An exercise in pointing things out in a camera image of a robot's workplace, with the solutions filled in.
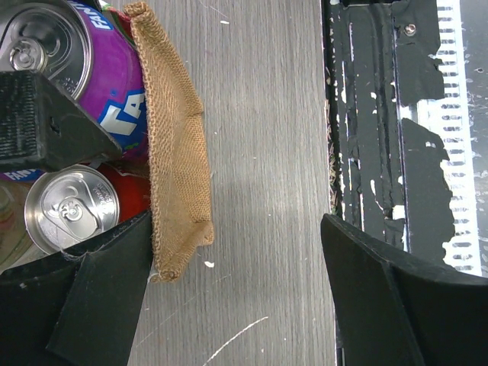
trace metal bolt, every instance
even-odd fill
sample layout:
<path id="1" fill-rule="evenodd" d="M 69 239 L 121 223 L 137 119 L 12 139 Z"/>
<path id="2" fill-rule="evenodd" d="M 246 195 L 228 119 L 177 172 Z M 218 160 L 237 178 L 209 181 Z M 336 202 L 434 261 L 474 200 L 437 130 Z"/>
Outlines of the metal bolt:
<path id="1" fill-rule="evenodd" d="M 408 24 L 405 26 L 405 34 L 409 37 L 413 36 L 417 32 L 417 26 L 414 24 Z"/>

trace tabletop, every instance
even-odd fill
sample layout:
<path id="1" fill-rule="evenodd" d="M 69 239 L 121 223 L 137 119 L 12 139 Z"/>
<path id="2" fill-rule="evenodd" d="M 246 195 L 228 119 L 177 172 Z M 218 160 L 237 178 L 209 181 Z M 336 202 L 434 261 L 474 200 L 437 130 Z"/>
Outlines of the tabletop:
<path id="1" fill-rule="evenodd" d="M 320 2 L 148 3 L 204 101 L 216 241 L 148 285 L 129 365 L 334 364 Z"/>

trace can top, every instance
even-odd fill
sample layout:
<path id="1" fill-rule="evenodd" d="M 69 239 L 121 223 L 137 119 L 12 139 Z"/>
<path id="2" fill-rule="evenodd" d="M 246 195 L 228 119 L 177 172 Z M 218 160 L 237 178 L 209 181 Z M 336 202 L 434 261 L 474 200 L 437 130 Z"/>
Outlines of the can top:
<path id="1" fill-rule="evenodd" d="M 33 2 L 0 11 L 0 71 L 37 70 L 74 99 L 92 70 L 92 42 L 69 5 Z"/>
<path id="2" fill-rule="evenodd" d="M 24 209 L 30 237 L 48 254 L 111 229 L 119 213 L 112 184 L 83 165 L 43 175 L 29 191 Z"/>

